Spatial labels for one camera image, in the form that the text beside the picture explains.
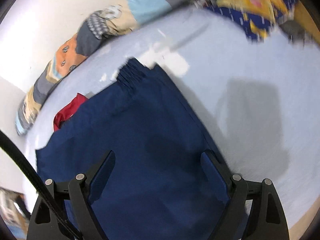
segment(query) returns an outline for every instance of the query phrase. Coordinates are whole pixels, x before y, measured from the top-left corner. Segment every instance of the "black cable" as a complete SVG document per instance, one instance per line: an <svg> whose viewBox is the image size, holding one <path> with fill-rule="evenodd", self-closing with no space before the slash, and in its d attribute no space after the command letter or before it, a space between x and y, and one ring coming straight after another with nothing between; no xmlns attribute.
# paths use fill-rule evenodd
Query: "black cable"
<svg viewBox="0 0 320 240"><path fill-rule="evenodd" d="M76 239L82 239L82 234L68 220L31 164L28 162L22 152L16 147L16 145L1 130L0 147L9 155L9 157L17 164L23 174L29 179L31 184L42 197L43 201L55 214L58 221L64 226L64 228Z"/></svg>

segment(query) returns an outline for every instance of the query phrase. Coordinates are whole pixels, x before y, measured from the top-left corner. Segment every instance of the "white wall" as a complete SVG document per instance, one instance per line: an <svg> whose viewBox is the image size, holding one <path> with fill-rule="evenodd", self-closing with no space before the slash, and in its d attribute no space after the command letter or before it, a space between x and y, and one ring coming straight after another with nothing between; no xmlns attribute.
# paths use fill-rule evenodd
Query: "white wall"
<svg viewBox="0 0 320 240"><path fill-rule="evenodd" d="M14 120L25 93L0 77L0 129L23 152L24 138L16 133ZM23 192L23 173L10 157L0 149L0 187Z"/></svg>
<svg viewBox="0 0 320 240"><path fill-rule="evenodd" d="M0 76L27 92L55 51L111 0L17 0L0 25Z"/></svg>

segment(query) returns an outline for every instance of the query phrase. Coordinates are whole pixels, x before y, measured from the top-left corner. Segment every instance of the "red clothing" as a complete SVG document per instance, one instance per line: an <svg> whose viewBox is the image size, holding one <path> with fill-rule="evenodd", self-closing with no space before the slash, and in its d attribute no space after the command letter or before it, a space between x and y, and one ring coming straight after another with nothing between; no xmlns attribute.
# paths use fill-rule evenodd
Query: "red clothing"
<svg viewBox="0 0 320 240"><path fill-rule="evenodd" d="M62 108L53 119L53 130L57 131L61 128L62 124L68 120L88 99L79 93L77 96L64 108Z"/></svg>

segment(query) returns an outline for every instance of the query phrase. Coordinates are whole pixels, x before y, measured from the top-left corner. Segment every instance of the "silver screw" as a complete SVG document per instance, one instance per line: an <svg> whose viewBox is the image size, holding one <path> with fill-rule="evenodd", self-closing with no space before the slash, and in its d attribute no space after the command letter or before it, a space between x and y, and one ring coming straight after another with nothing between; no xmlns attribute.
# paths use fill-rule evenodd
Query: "silver screw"
<svg viewBox="0 0 320 240"><path fill-rule="evenodd" d="M78 174L77 176L76 176L76 179L77 180L81 180L81 179L83 179L84 178L84 174L82 174L82 173L80 173L80 174Z"/></svg>
<svg viewBox="0 0 320 240"><path fill-rule="evenodd" d="M232 175L232 178L233 178L234 180L236 180L236 181L241 180L241 176L240 176L239 174L233 174L233 175Z"/></svg>
<svg viewBox="0 0 320 240"><path fill-rule="evenodd" d="M272 184L272 181L271 179L265 179L264 183L270 186Z"/></svg>
<svg viewBox="0 0 320 240"><path fill-rule="evenodd" d="M45 181L45 184L46 185L50 185L52 183L52 179L47 179L46 181Z"/></svg>

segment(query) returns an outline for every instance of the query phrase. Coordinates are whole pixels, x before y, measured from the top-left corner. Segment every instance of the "garment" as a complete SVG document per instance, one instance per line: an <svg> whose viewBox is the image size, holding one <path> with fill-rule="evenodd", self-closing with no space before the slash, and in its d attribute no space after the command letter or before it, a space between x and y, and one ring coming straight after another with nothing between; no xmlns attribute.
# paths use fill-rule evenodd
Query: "garment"
<svg viewBox="0 0 320 240"><path fill-rule="evenodd" d="M93 12L78 32L65 42L18 107L15 126L26 134L47 97L59 82L99 46L113 36L123 35L170 11L186 0L114 0L105 10Z"/></svg>
<svg viewBox="0 0 320 240"><path fill-rule="evenodd" d="M81 106L81 104L87 100L88 99L84 95L77 93L76 97L64 108L62 108L54 117L53 130L59 130L63 123L69 120L69 118L78 110L79 106Z"/></svg>
<svg viewBox="0 0 320 240"><path fill-rule="evenodd" d="M197 7L206 8L228 17L243 28L252 41L263 41L275 24L293 19L298 0L193 0Z"/></svg>
<svg viewBox="0 0 320 240"><path fill-rule="evenodd" d="M131 59L36 151L37 171L68 181L113 150L115 167L92 204L109 239L207 240L225 204L201 167L206 149L220 156L167 74Z"/></svg>

